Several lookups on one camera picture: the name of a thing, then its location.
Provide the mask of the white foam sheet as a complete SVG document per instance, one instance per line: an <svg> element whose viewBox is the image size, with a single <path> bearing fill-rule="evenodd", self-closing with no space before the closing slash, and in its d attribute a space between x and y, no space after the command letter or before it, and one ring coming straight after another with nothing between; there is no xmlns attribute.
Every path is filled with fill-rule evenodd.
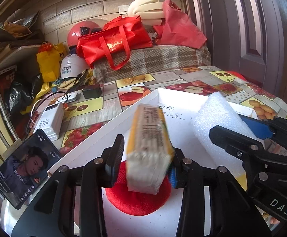
<svg viewBox="0 0 287 237"><path fill-rule="evenodd" d="M213 171L224 167L235 178L246 174L243 161L237 156L241 146L248 141L261 143L238 113L220 93L211 94L192 119L193 131L213 165L203 165L204 170Z"/></svg>

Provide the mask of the red plush ball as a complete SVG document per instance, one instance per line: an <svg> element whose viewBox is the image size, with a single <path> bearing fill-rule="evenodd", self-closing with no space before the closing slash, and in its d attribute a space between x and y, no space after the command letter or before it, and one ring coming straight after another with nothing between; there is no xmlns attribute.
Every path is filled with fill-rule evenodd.
<svg viewBox="0 0 287 237"><path fill-rule="evenodd" d="M171 185L166 176L156 195L128 190L126 161L121 162L117 181L112 188L106 188L109 202L121 212L132 216L146 216L162 207L171 194Z"/></svg>

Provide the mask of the yellow tissue pack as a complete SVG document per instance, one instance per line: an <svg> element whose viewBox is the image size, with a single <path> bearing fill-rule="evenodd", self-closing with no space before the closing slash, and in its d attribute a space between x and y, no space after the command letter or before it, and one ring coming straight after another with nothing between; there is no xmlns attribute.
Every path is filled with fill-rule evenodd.
<svg viewBox="0 0 287 237"><path fill-rule="evenodd" d="M140 104L126 148L128 190L156 195L174 157L161 107Z"/></svg>

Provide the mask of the yellow sponge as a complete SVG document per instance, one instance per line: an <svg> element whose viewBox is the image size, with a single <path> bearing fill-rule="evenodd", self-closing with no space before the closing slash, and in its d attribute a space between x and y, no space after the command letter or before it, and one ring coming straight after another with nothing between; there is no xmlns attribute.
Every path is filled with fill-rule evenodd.
<svg viewBox="0 0 287 237"><path fill-rule="evenodd" d="M241 187L246 191L247 190L246 174L242 174L241 176L238 176L235 179L238 181L238 183L241 185Z"/></svg>

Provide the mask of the black smartphone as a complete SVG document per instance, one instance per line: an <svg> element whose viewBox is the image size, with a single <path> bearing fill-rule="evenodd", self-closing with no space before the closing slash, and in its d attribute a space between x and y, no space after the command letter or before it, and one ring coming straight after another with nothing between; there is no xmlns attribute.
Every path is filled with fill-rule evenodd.
<svg viewBox="0 0 287 237"><path fill-rule="evenodd" d="M0 166L1 194L19 210L60 159L60 152L46 133L36 130Z"/></svg>

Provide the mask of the fruit pattern tablecloth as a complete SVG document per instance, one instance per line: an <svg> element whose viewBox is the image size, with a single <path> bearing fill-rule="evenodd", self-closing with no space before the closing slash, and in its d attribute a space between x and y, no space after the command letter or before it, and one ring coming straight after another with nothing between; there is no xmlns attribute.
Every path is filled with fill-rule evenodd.
<svg viewBox="0 0 287 237"><path fill-rule="evenodd" d="M193 91L186 93L182 89L184 84L203 82L212 84L216 90L221 90L223 86L234 86L234 90L223 91L222 95L237 113L256 118L257 114L250 102L257 101L272 108L279 117L287 119L287 104L281 98L266 95L235 76L223 81L225 73L215 66L202 66L191 73L183 70L163 72L163 76L170 75L174 79L166 82L133 82L134 86L145 87L146 92L141 99L129 102L122 102L120 96L131 90L130 84L125 84L122 80L105 84L103 109L83 115L84 123L101 122L102 127L66 154L57 165L67 165L70 168L83 166L98 157L104 148L111 146L117 134L128 136L134 112L141 103L162 107L170 140L187 157L209 168L220 164L229 165L229 159L218 159L212 152L206 152L195 137L191 120L205 104L207 95ZM108 235L175 236L182 196L182 191L172 191L165 205L146 216L130 216L105 200L104 215Z"/></svg>

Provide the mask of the red plastic bag on table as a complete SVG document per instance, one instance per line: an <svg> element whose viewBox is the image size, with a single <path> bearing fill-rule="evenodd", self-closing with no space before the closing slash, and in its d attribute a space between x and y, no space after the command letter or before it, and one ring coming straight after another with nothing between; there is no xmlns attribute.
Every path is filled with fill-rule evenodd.
<svg viewBox="0 0 287 237"><path fill-rule="evenodd" d="M240 79L246 81L245 77L244 77L243 75L241 75L240 73L238 73L238 72L228 71L228 73L230 73L231 75L234 75L234 76L236 76L236 77L238 77L238 78L240 78Z"/></svg>

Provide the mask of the white power bank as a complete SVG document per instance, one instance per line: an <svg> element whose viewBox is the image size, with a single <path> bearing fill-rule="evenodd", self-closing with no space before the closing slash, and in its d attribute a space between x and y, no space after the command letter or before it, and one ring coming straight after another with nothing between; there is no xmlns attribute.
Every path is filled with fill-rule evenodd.
<svg viewBox="0 0 287 237"><path fill-rule="evenodd" d="M42 113L34 131L41 129L51 141L55 141L59 138L63 117L63 103L49 105Z"/></svg>

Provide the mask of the black garbage bag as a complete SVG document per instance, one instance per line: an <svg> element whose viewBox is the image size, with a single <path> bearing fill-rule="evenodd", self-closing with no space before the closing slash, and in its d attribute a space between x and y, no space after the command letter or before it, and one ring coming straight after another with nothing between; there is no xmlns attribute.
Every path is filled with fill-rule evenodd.
<svg viewBox="0 0 287 237"><path fill-rule="evenodd" d="M43 84L42 75L34 76L27 81L23 76L17 76L10 85L6 105L10 115L23 111L32 104L33 99L41 90Z"/></svg>

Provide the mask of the plaid covered bench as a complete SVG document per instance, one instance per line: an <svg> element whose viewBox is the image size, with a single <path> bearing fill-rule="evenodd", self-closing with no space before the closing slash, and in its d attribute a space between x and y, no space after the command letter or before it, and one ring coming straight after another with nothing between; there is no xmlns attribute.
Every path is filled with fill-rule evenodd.
<svg viewBox="0 0 287 237"><path fill-rule="evenodd" d="M93 76L104 84L137 75L182 69L189 66L210 66L211 54L204 45L193 49L175 45L156 45L131 51L130 60L119 70L111 69L106 58L94 63Z"/></svg>

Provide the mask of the black charger box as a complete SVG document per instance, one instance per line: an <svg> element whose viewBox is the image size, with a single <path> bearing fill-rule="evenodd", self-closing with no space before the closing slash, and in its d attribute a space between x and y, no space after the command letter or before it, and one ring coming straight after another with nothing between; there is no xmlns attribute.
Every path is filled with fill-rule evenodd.
<svg viewBox="0 0 287 237"><path fill-rule="evenodd" d="M84 87L82 93L85 99L96 99L102 95L102 89L99 84L94 84Z"/></svg>

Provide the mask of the crumpled red bag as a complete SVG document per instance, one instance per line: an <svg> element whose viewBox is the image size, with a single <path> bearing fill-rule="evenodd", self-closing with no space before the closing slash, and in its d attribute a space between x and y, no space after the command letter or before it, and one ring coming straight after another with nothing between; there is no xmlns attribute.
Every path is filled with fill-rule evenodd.
<svg viewBox="0 0 287 237"><path fill-rule="evenodd" d="M165 0L162 10L162 24L153 26L157 45L181 45L200 49L206 43L207 38L203 32L172 0Z"/></svg>

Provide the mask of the yellow gift bag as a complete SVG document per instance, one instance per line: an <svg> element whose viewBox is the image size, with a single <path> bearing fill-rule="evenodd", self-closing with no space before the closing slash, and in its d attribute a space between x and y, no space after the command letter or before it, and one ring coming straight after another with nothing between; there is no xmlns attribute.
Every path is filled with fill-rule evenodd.
<svg viewBox="0 0 287 237"><path fill-rule="evenodd" d="M54 82L60 77L63 58L67 55L63 43L44 42L37 53L37 62L44 82Z"/></svg>

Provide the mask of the cream foam stack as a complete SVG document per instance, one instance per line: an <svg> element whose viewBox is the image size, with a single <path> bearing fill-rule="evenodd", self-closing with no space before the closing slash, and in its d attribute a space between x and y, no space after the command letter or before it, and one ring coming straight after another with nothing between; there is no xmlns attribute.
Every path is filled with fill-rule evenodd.
<svg viewBox="0 0 287 237"><path fill-rule="evenodd" d="M160 26L165 18L163 2L159 0L135 0L128 6L127 16L140 16L143 25Z"/></svg>

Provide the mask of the red helmet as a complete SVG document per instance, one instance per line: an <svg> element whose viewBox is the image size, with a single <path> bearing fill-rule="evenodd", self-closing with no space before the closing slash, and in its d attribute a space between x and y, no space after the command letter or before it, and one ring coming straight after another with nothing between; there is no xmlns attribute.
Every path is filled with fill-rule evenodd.
<svg viewBox="0 0 287 237"><path fill-rule="evenodd" d="M84 35L92 34L101 31L102 28L95 22L83 21L75 24L69 31L67 36L67 43L69 48L78 44L78 38Z"/></svg>

